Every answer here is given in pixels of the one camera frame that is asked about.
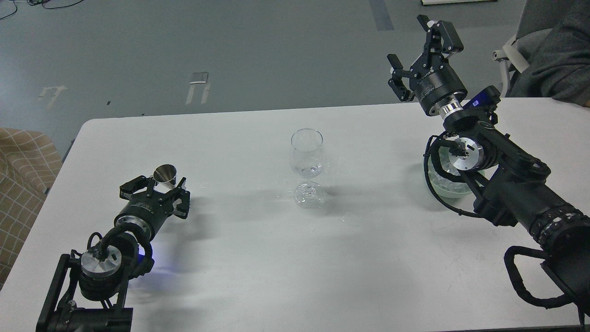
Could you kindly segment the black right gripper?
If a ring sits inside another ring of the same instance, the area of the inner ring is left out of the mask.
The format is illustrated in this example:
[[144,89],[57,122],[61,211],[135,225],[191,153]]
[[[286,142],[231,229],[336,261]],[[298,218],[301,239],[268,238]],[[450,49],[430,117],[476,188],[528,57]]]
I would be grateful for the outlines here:
[[440,101],[455,97],[460,102],[466,98],[466,87],[448,63],[452,55],[464,50],[464,44],[453,23],[434,21],[426,15],[417,15],[417,20],[426,32],[426,40],[416,70],[413,65],[404,70],[398,56],[388,54],[388,85],[400,101],[410,102],[416,97],[426,116],[436,116]]

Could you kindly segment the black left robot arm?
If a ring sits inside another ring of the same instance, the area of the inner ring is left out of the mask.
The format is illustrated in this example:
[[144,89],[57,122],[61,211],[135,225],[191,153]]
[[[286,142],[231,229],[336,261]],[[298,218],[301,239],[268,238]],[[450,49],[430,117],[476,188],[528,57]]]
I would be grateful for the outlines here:
[[119,188],[127,204],[105,235],[94,232],[85,252],[59,257],[37,332],[129,332],[129,282],[154,266],[152,240],[171,216],[185,220],[190,209],[186,178],[138,176]]

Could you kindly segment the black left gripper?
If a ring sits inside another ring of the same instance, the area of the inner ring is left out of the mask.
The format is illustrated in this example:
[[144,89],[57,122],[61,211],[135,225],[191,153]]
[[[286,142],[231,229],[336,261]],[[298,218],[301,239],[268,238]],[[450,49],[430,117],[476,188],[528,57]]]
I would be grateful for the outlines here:
[[144,238],[153,240],[167,218],[188,218],[190,191],[185,183],[186,177],[183,177],[165,194],[154,191],[156,180],[153,177],[138,176],[120,185],[119,197],[129,202],[114,219],[114,225],[137,225]]

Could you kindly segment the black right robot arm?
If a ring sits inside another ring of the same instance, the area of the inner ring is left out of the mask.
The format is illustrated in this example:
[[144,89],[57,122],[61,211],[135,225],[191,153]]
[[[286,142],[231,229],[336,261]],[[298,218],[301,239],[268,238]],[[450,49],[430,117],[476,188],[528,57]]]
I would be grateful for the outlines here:
[[[464,48],[453,23],[432,21],[426,15],[417,16],[417,21],[426,33],[422,53],[408,70],[397,55],[389,54],[388,84],[400,101],[417,100],[426,116],[442,118],[444,132],[429,138],[423,156],[426,185],[440,200],[428,174],[431,163],[439,176],[468,185],[475,195],[472,212],[447,204],[449,210],[493,225],[522,225],[540,249],[506,250],[504,264],[516,294],[546,309],[575,304],[584,331],[590,310],[589,217],[546,185],[551,170],[544,162],[495,128],[500,102],[495,86],[463,104],[466,88],[449,63],[450,56]],[[562,295],[533,296],[516,267],[517,255],[541,259],[542,269]]]

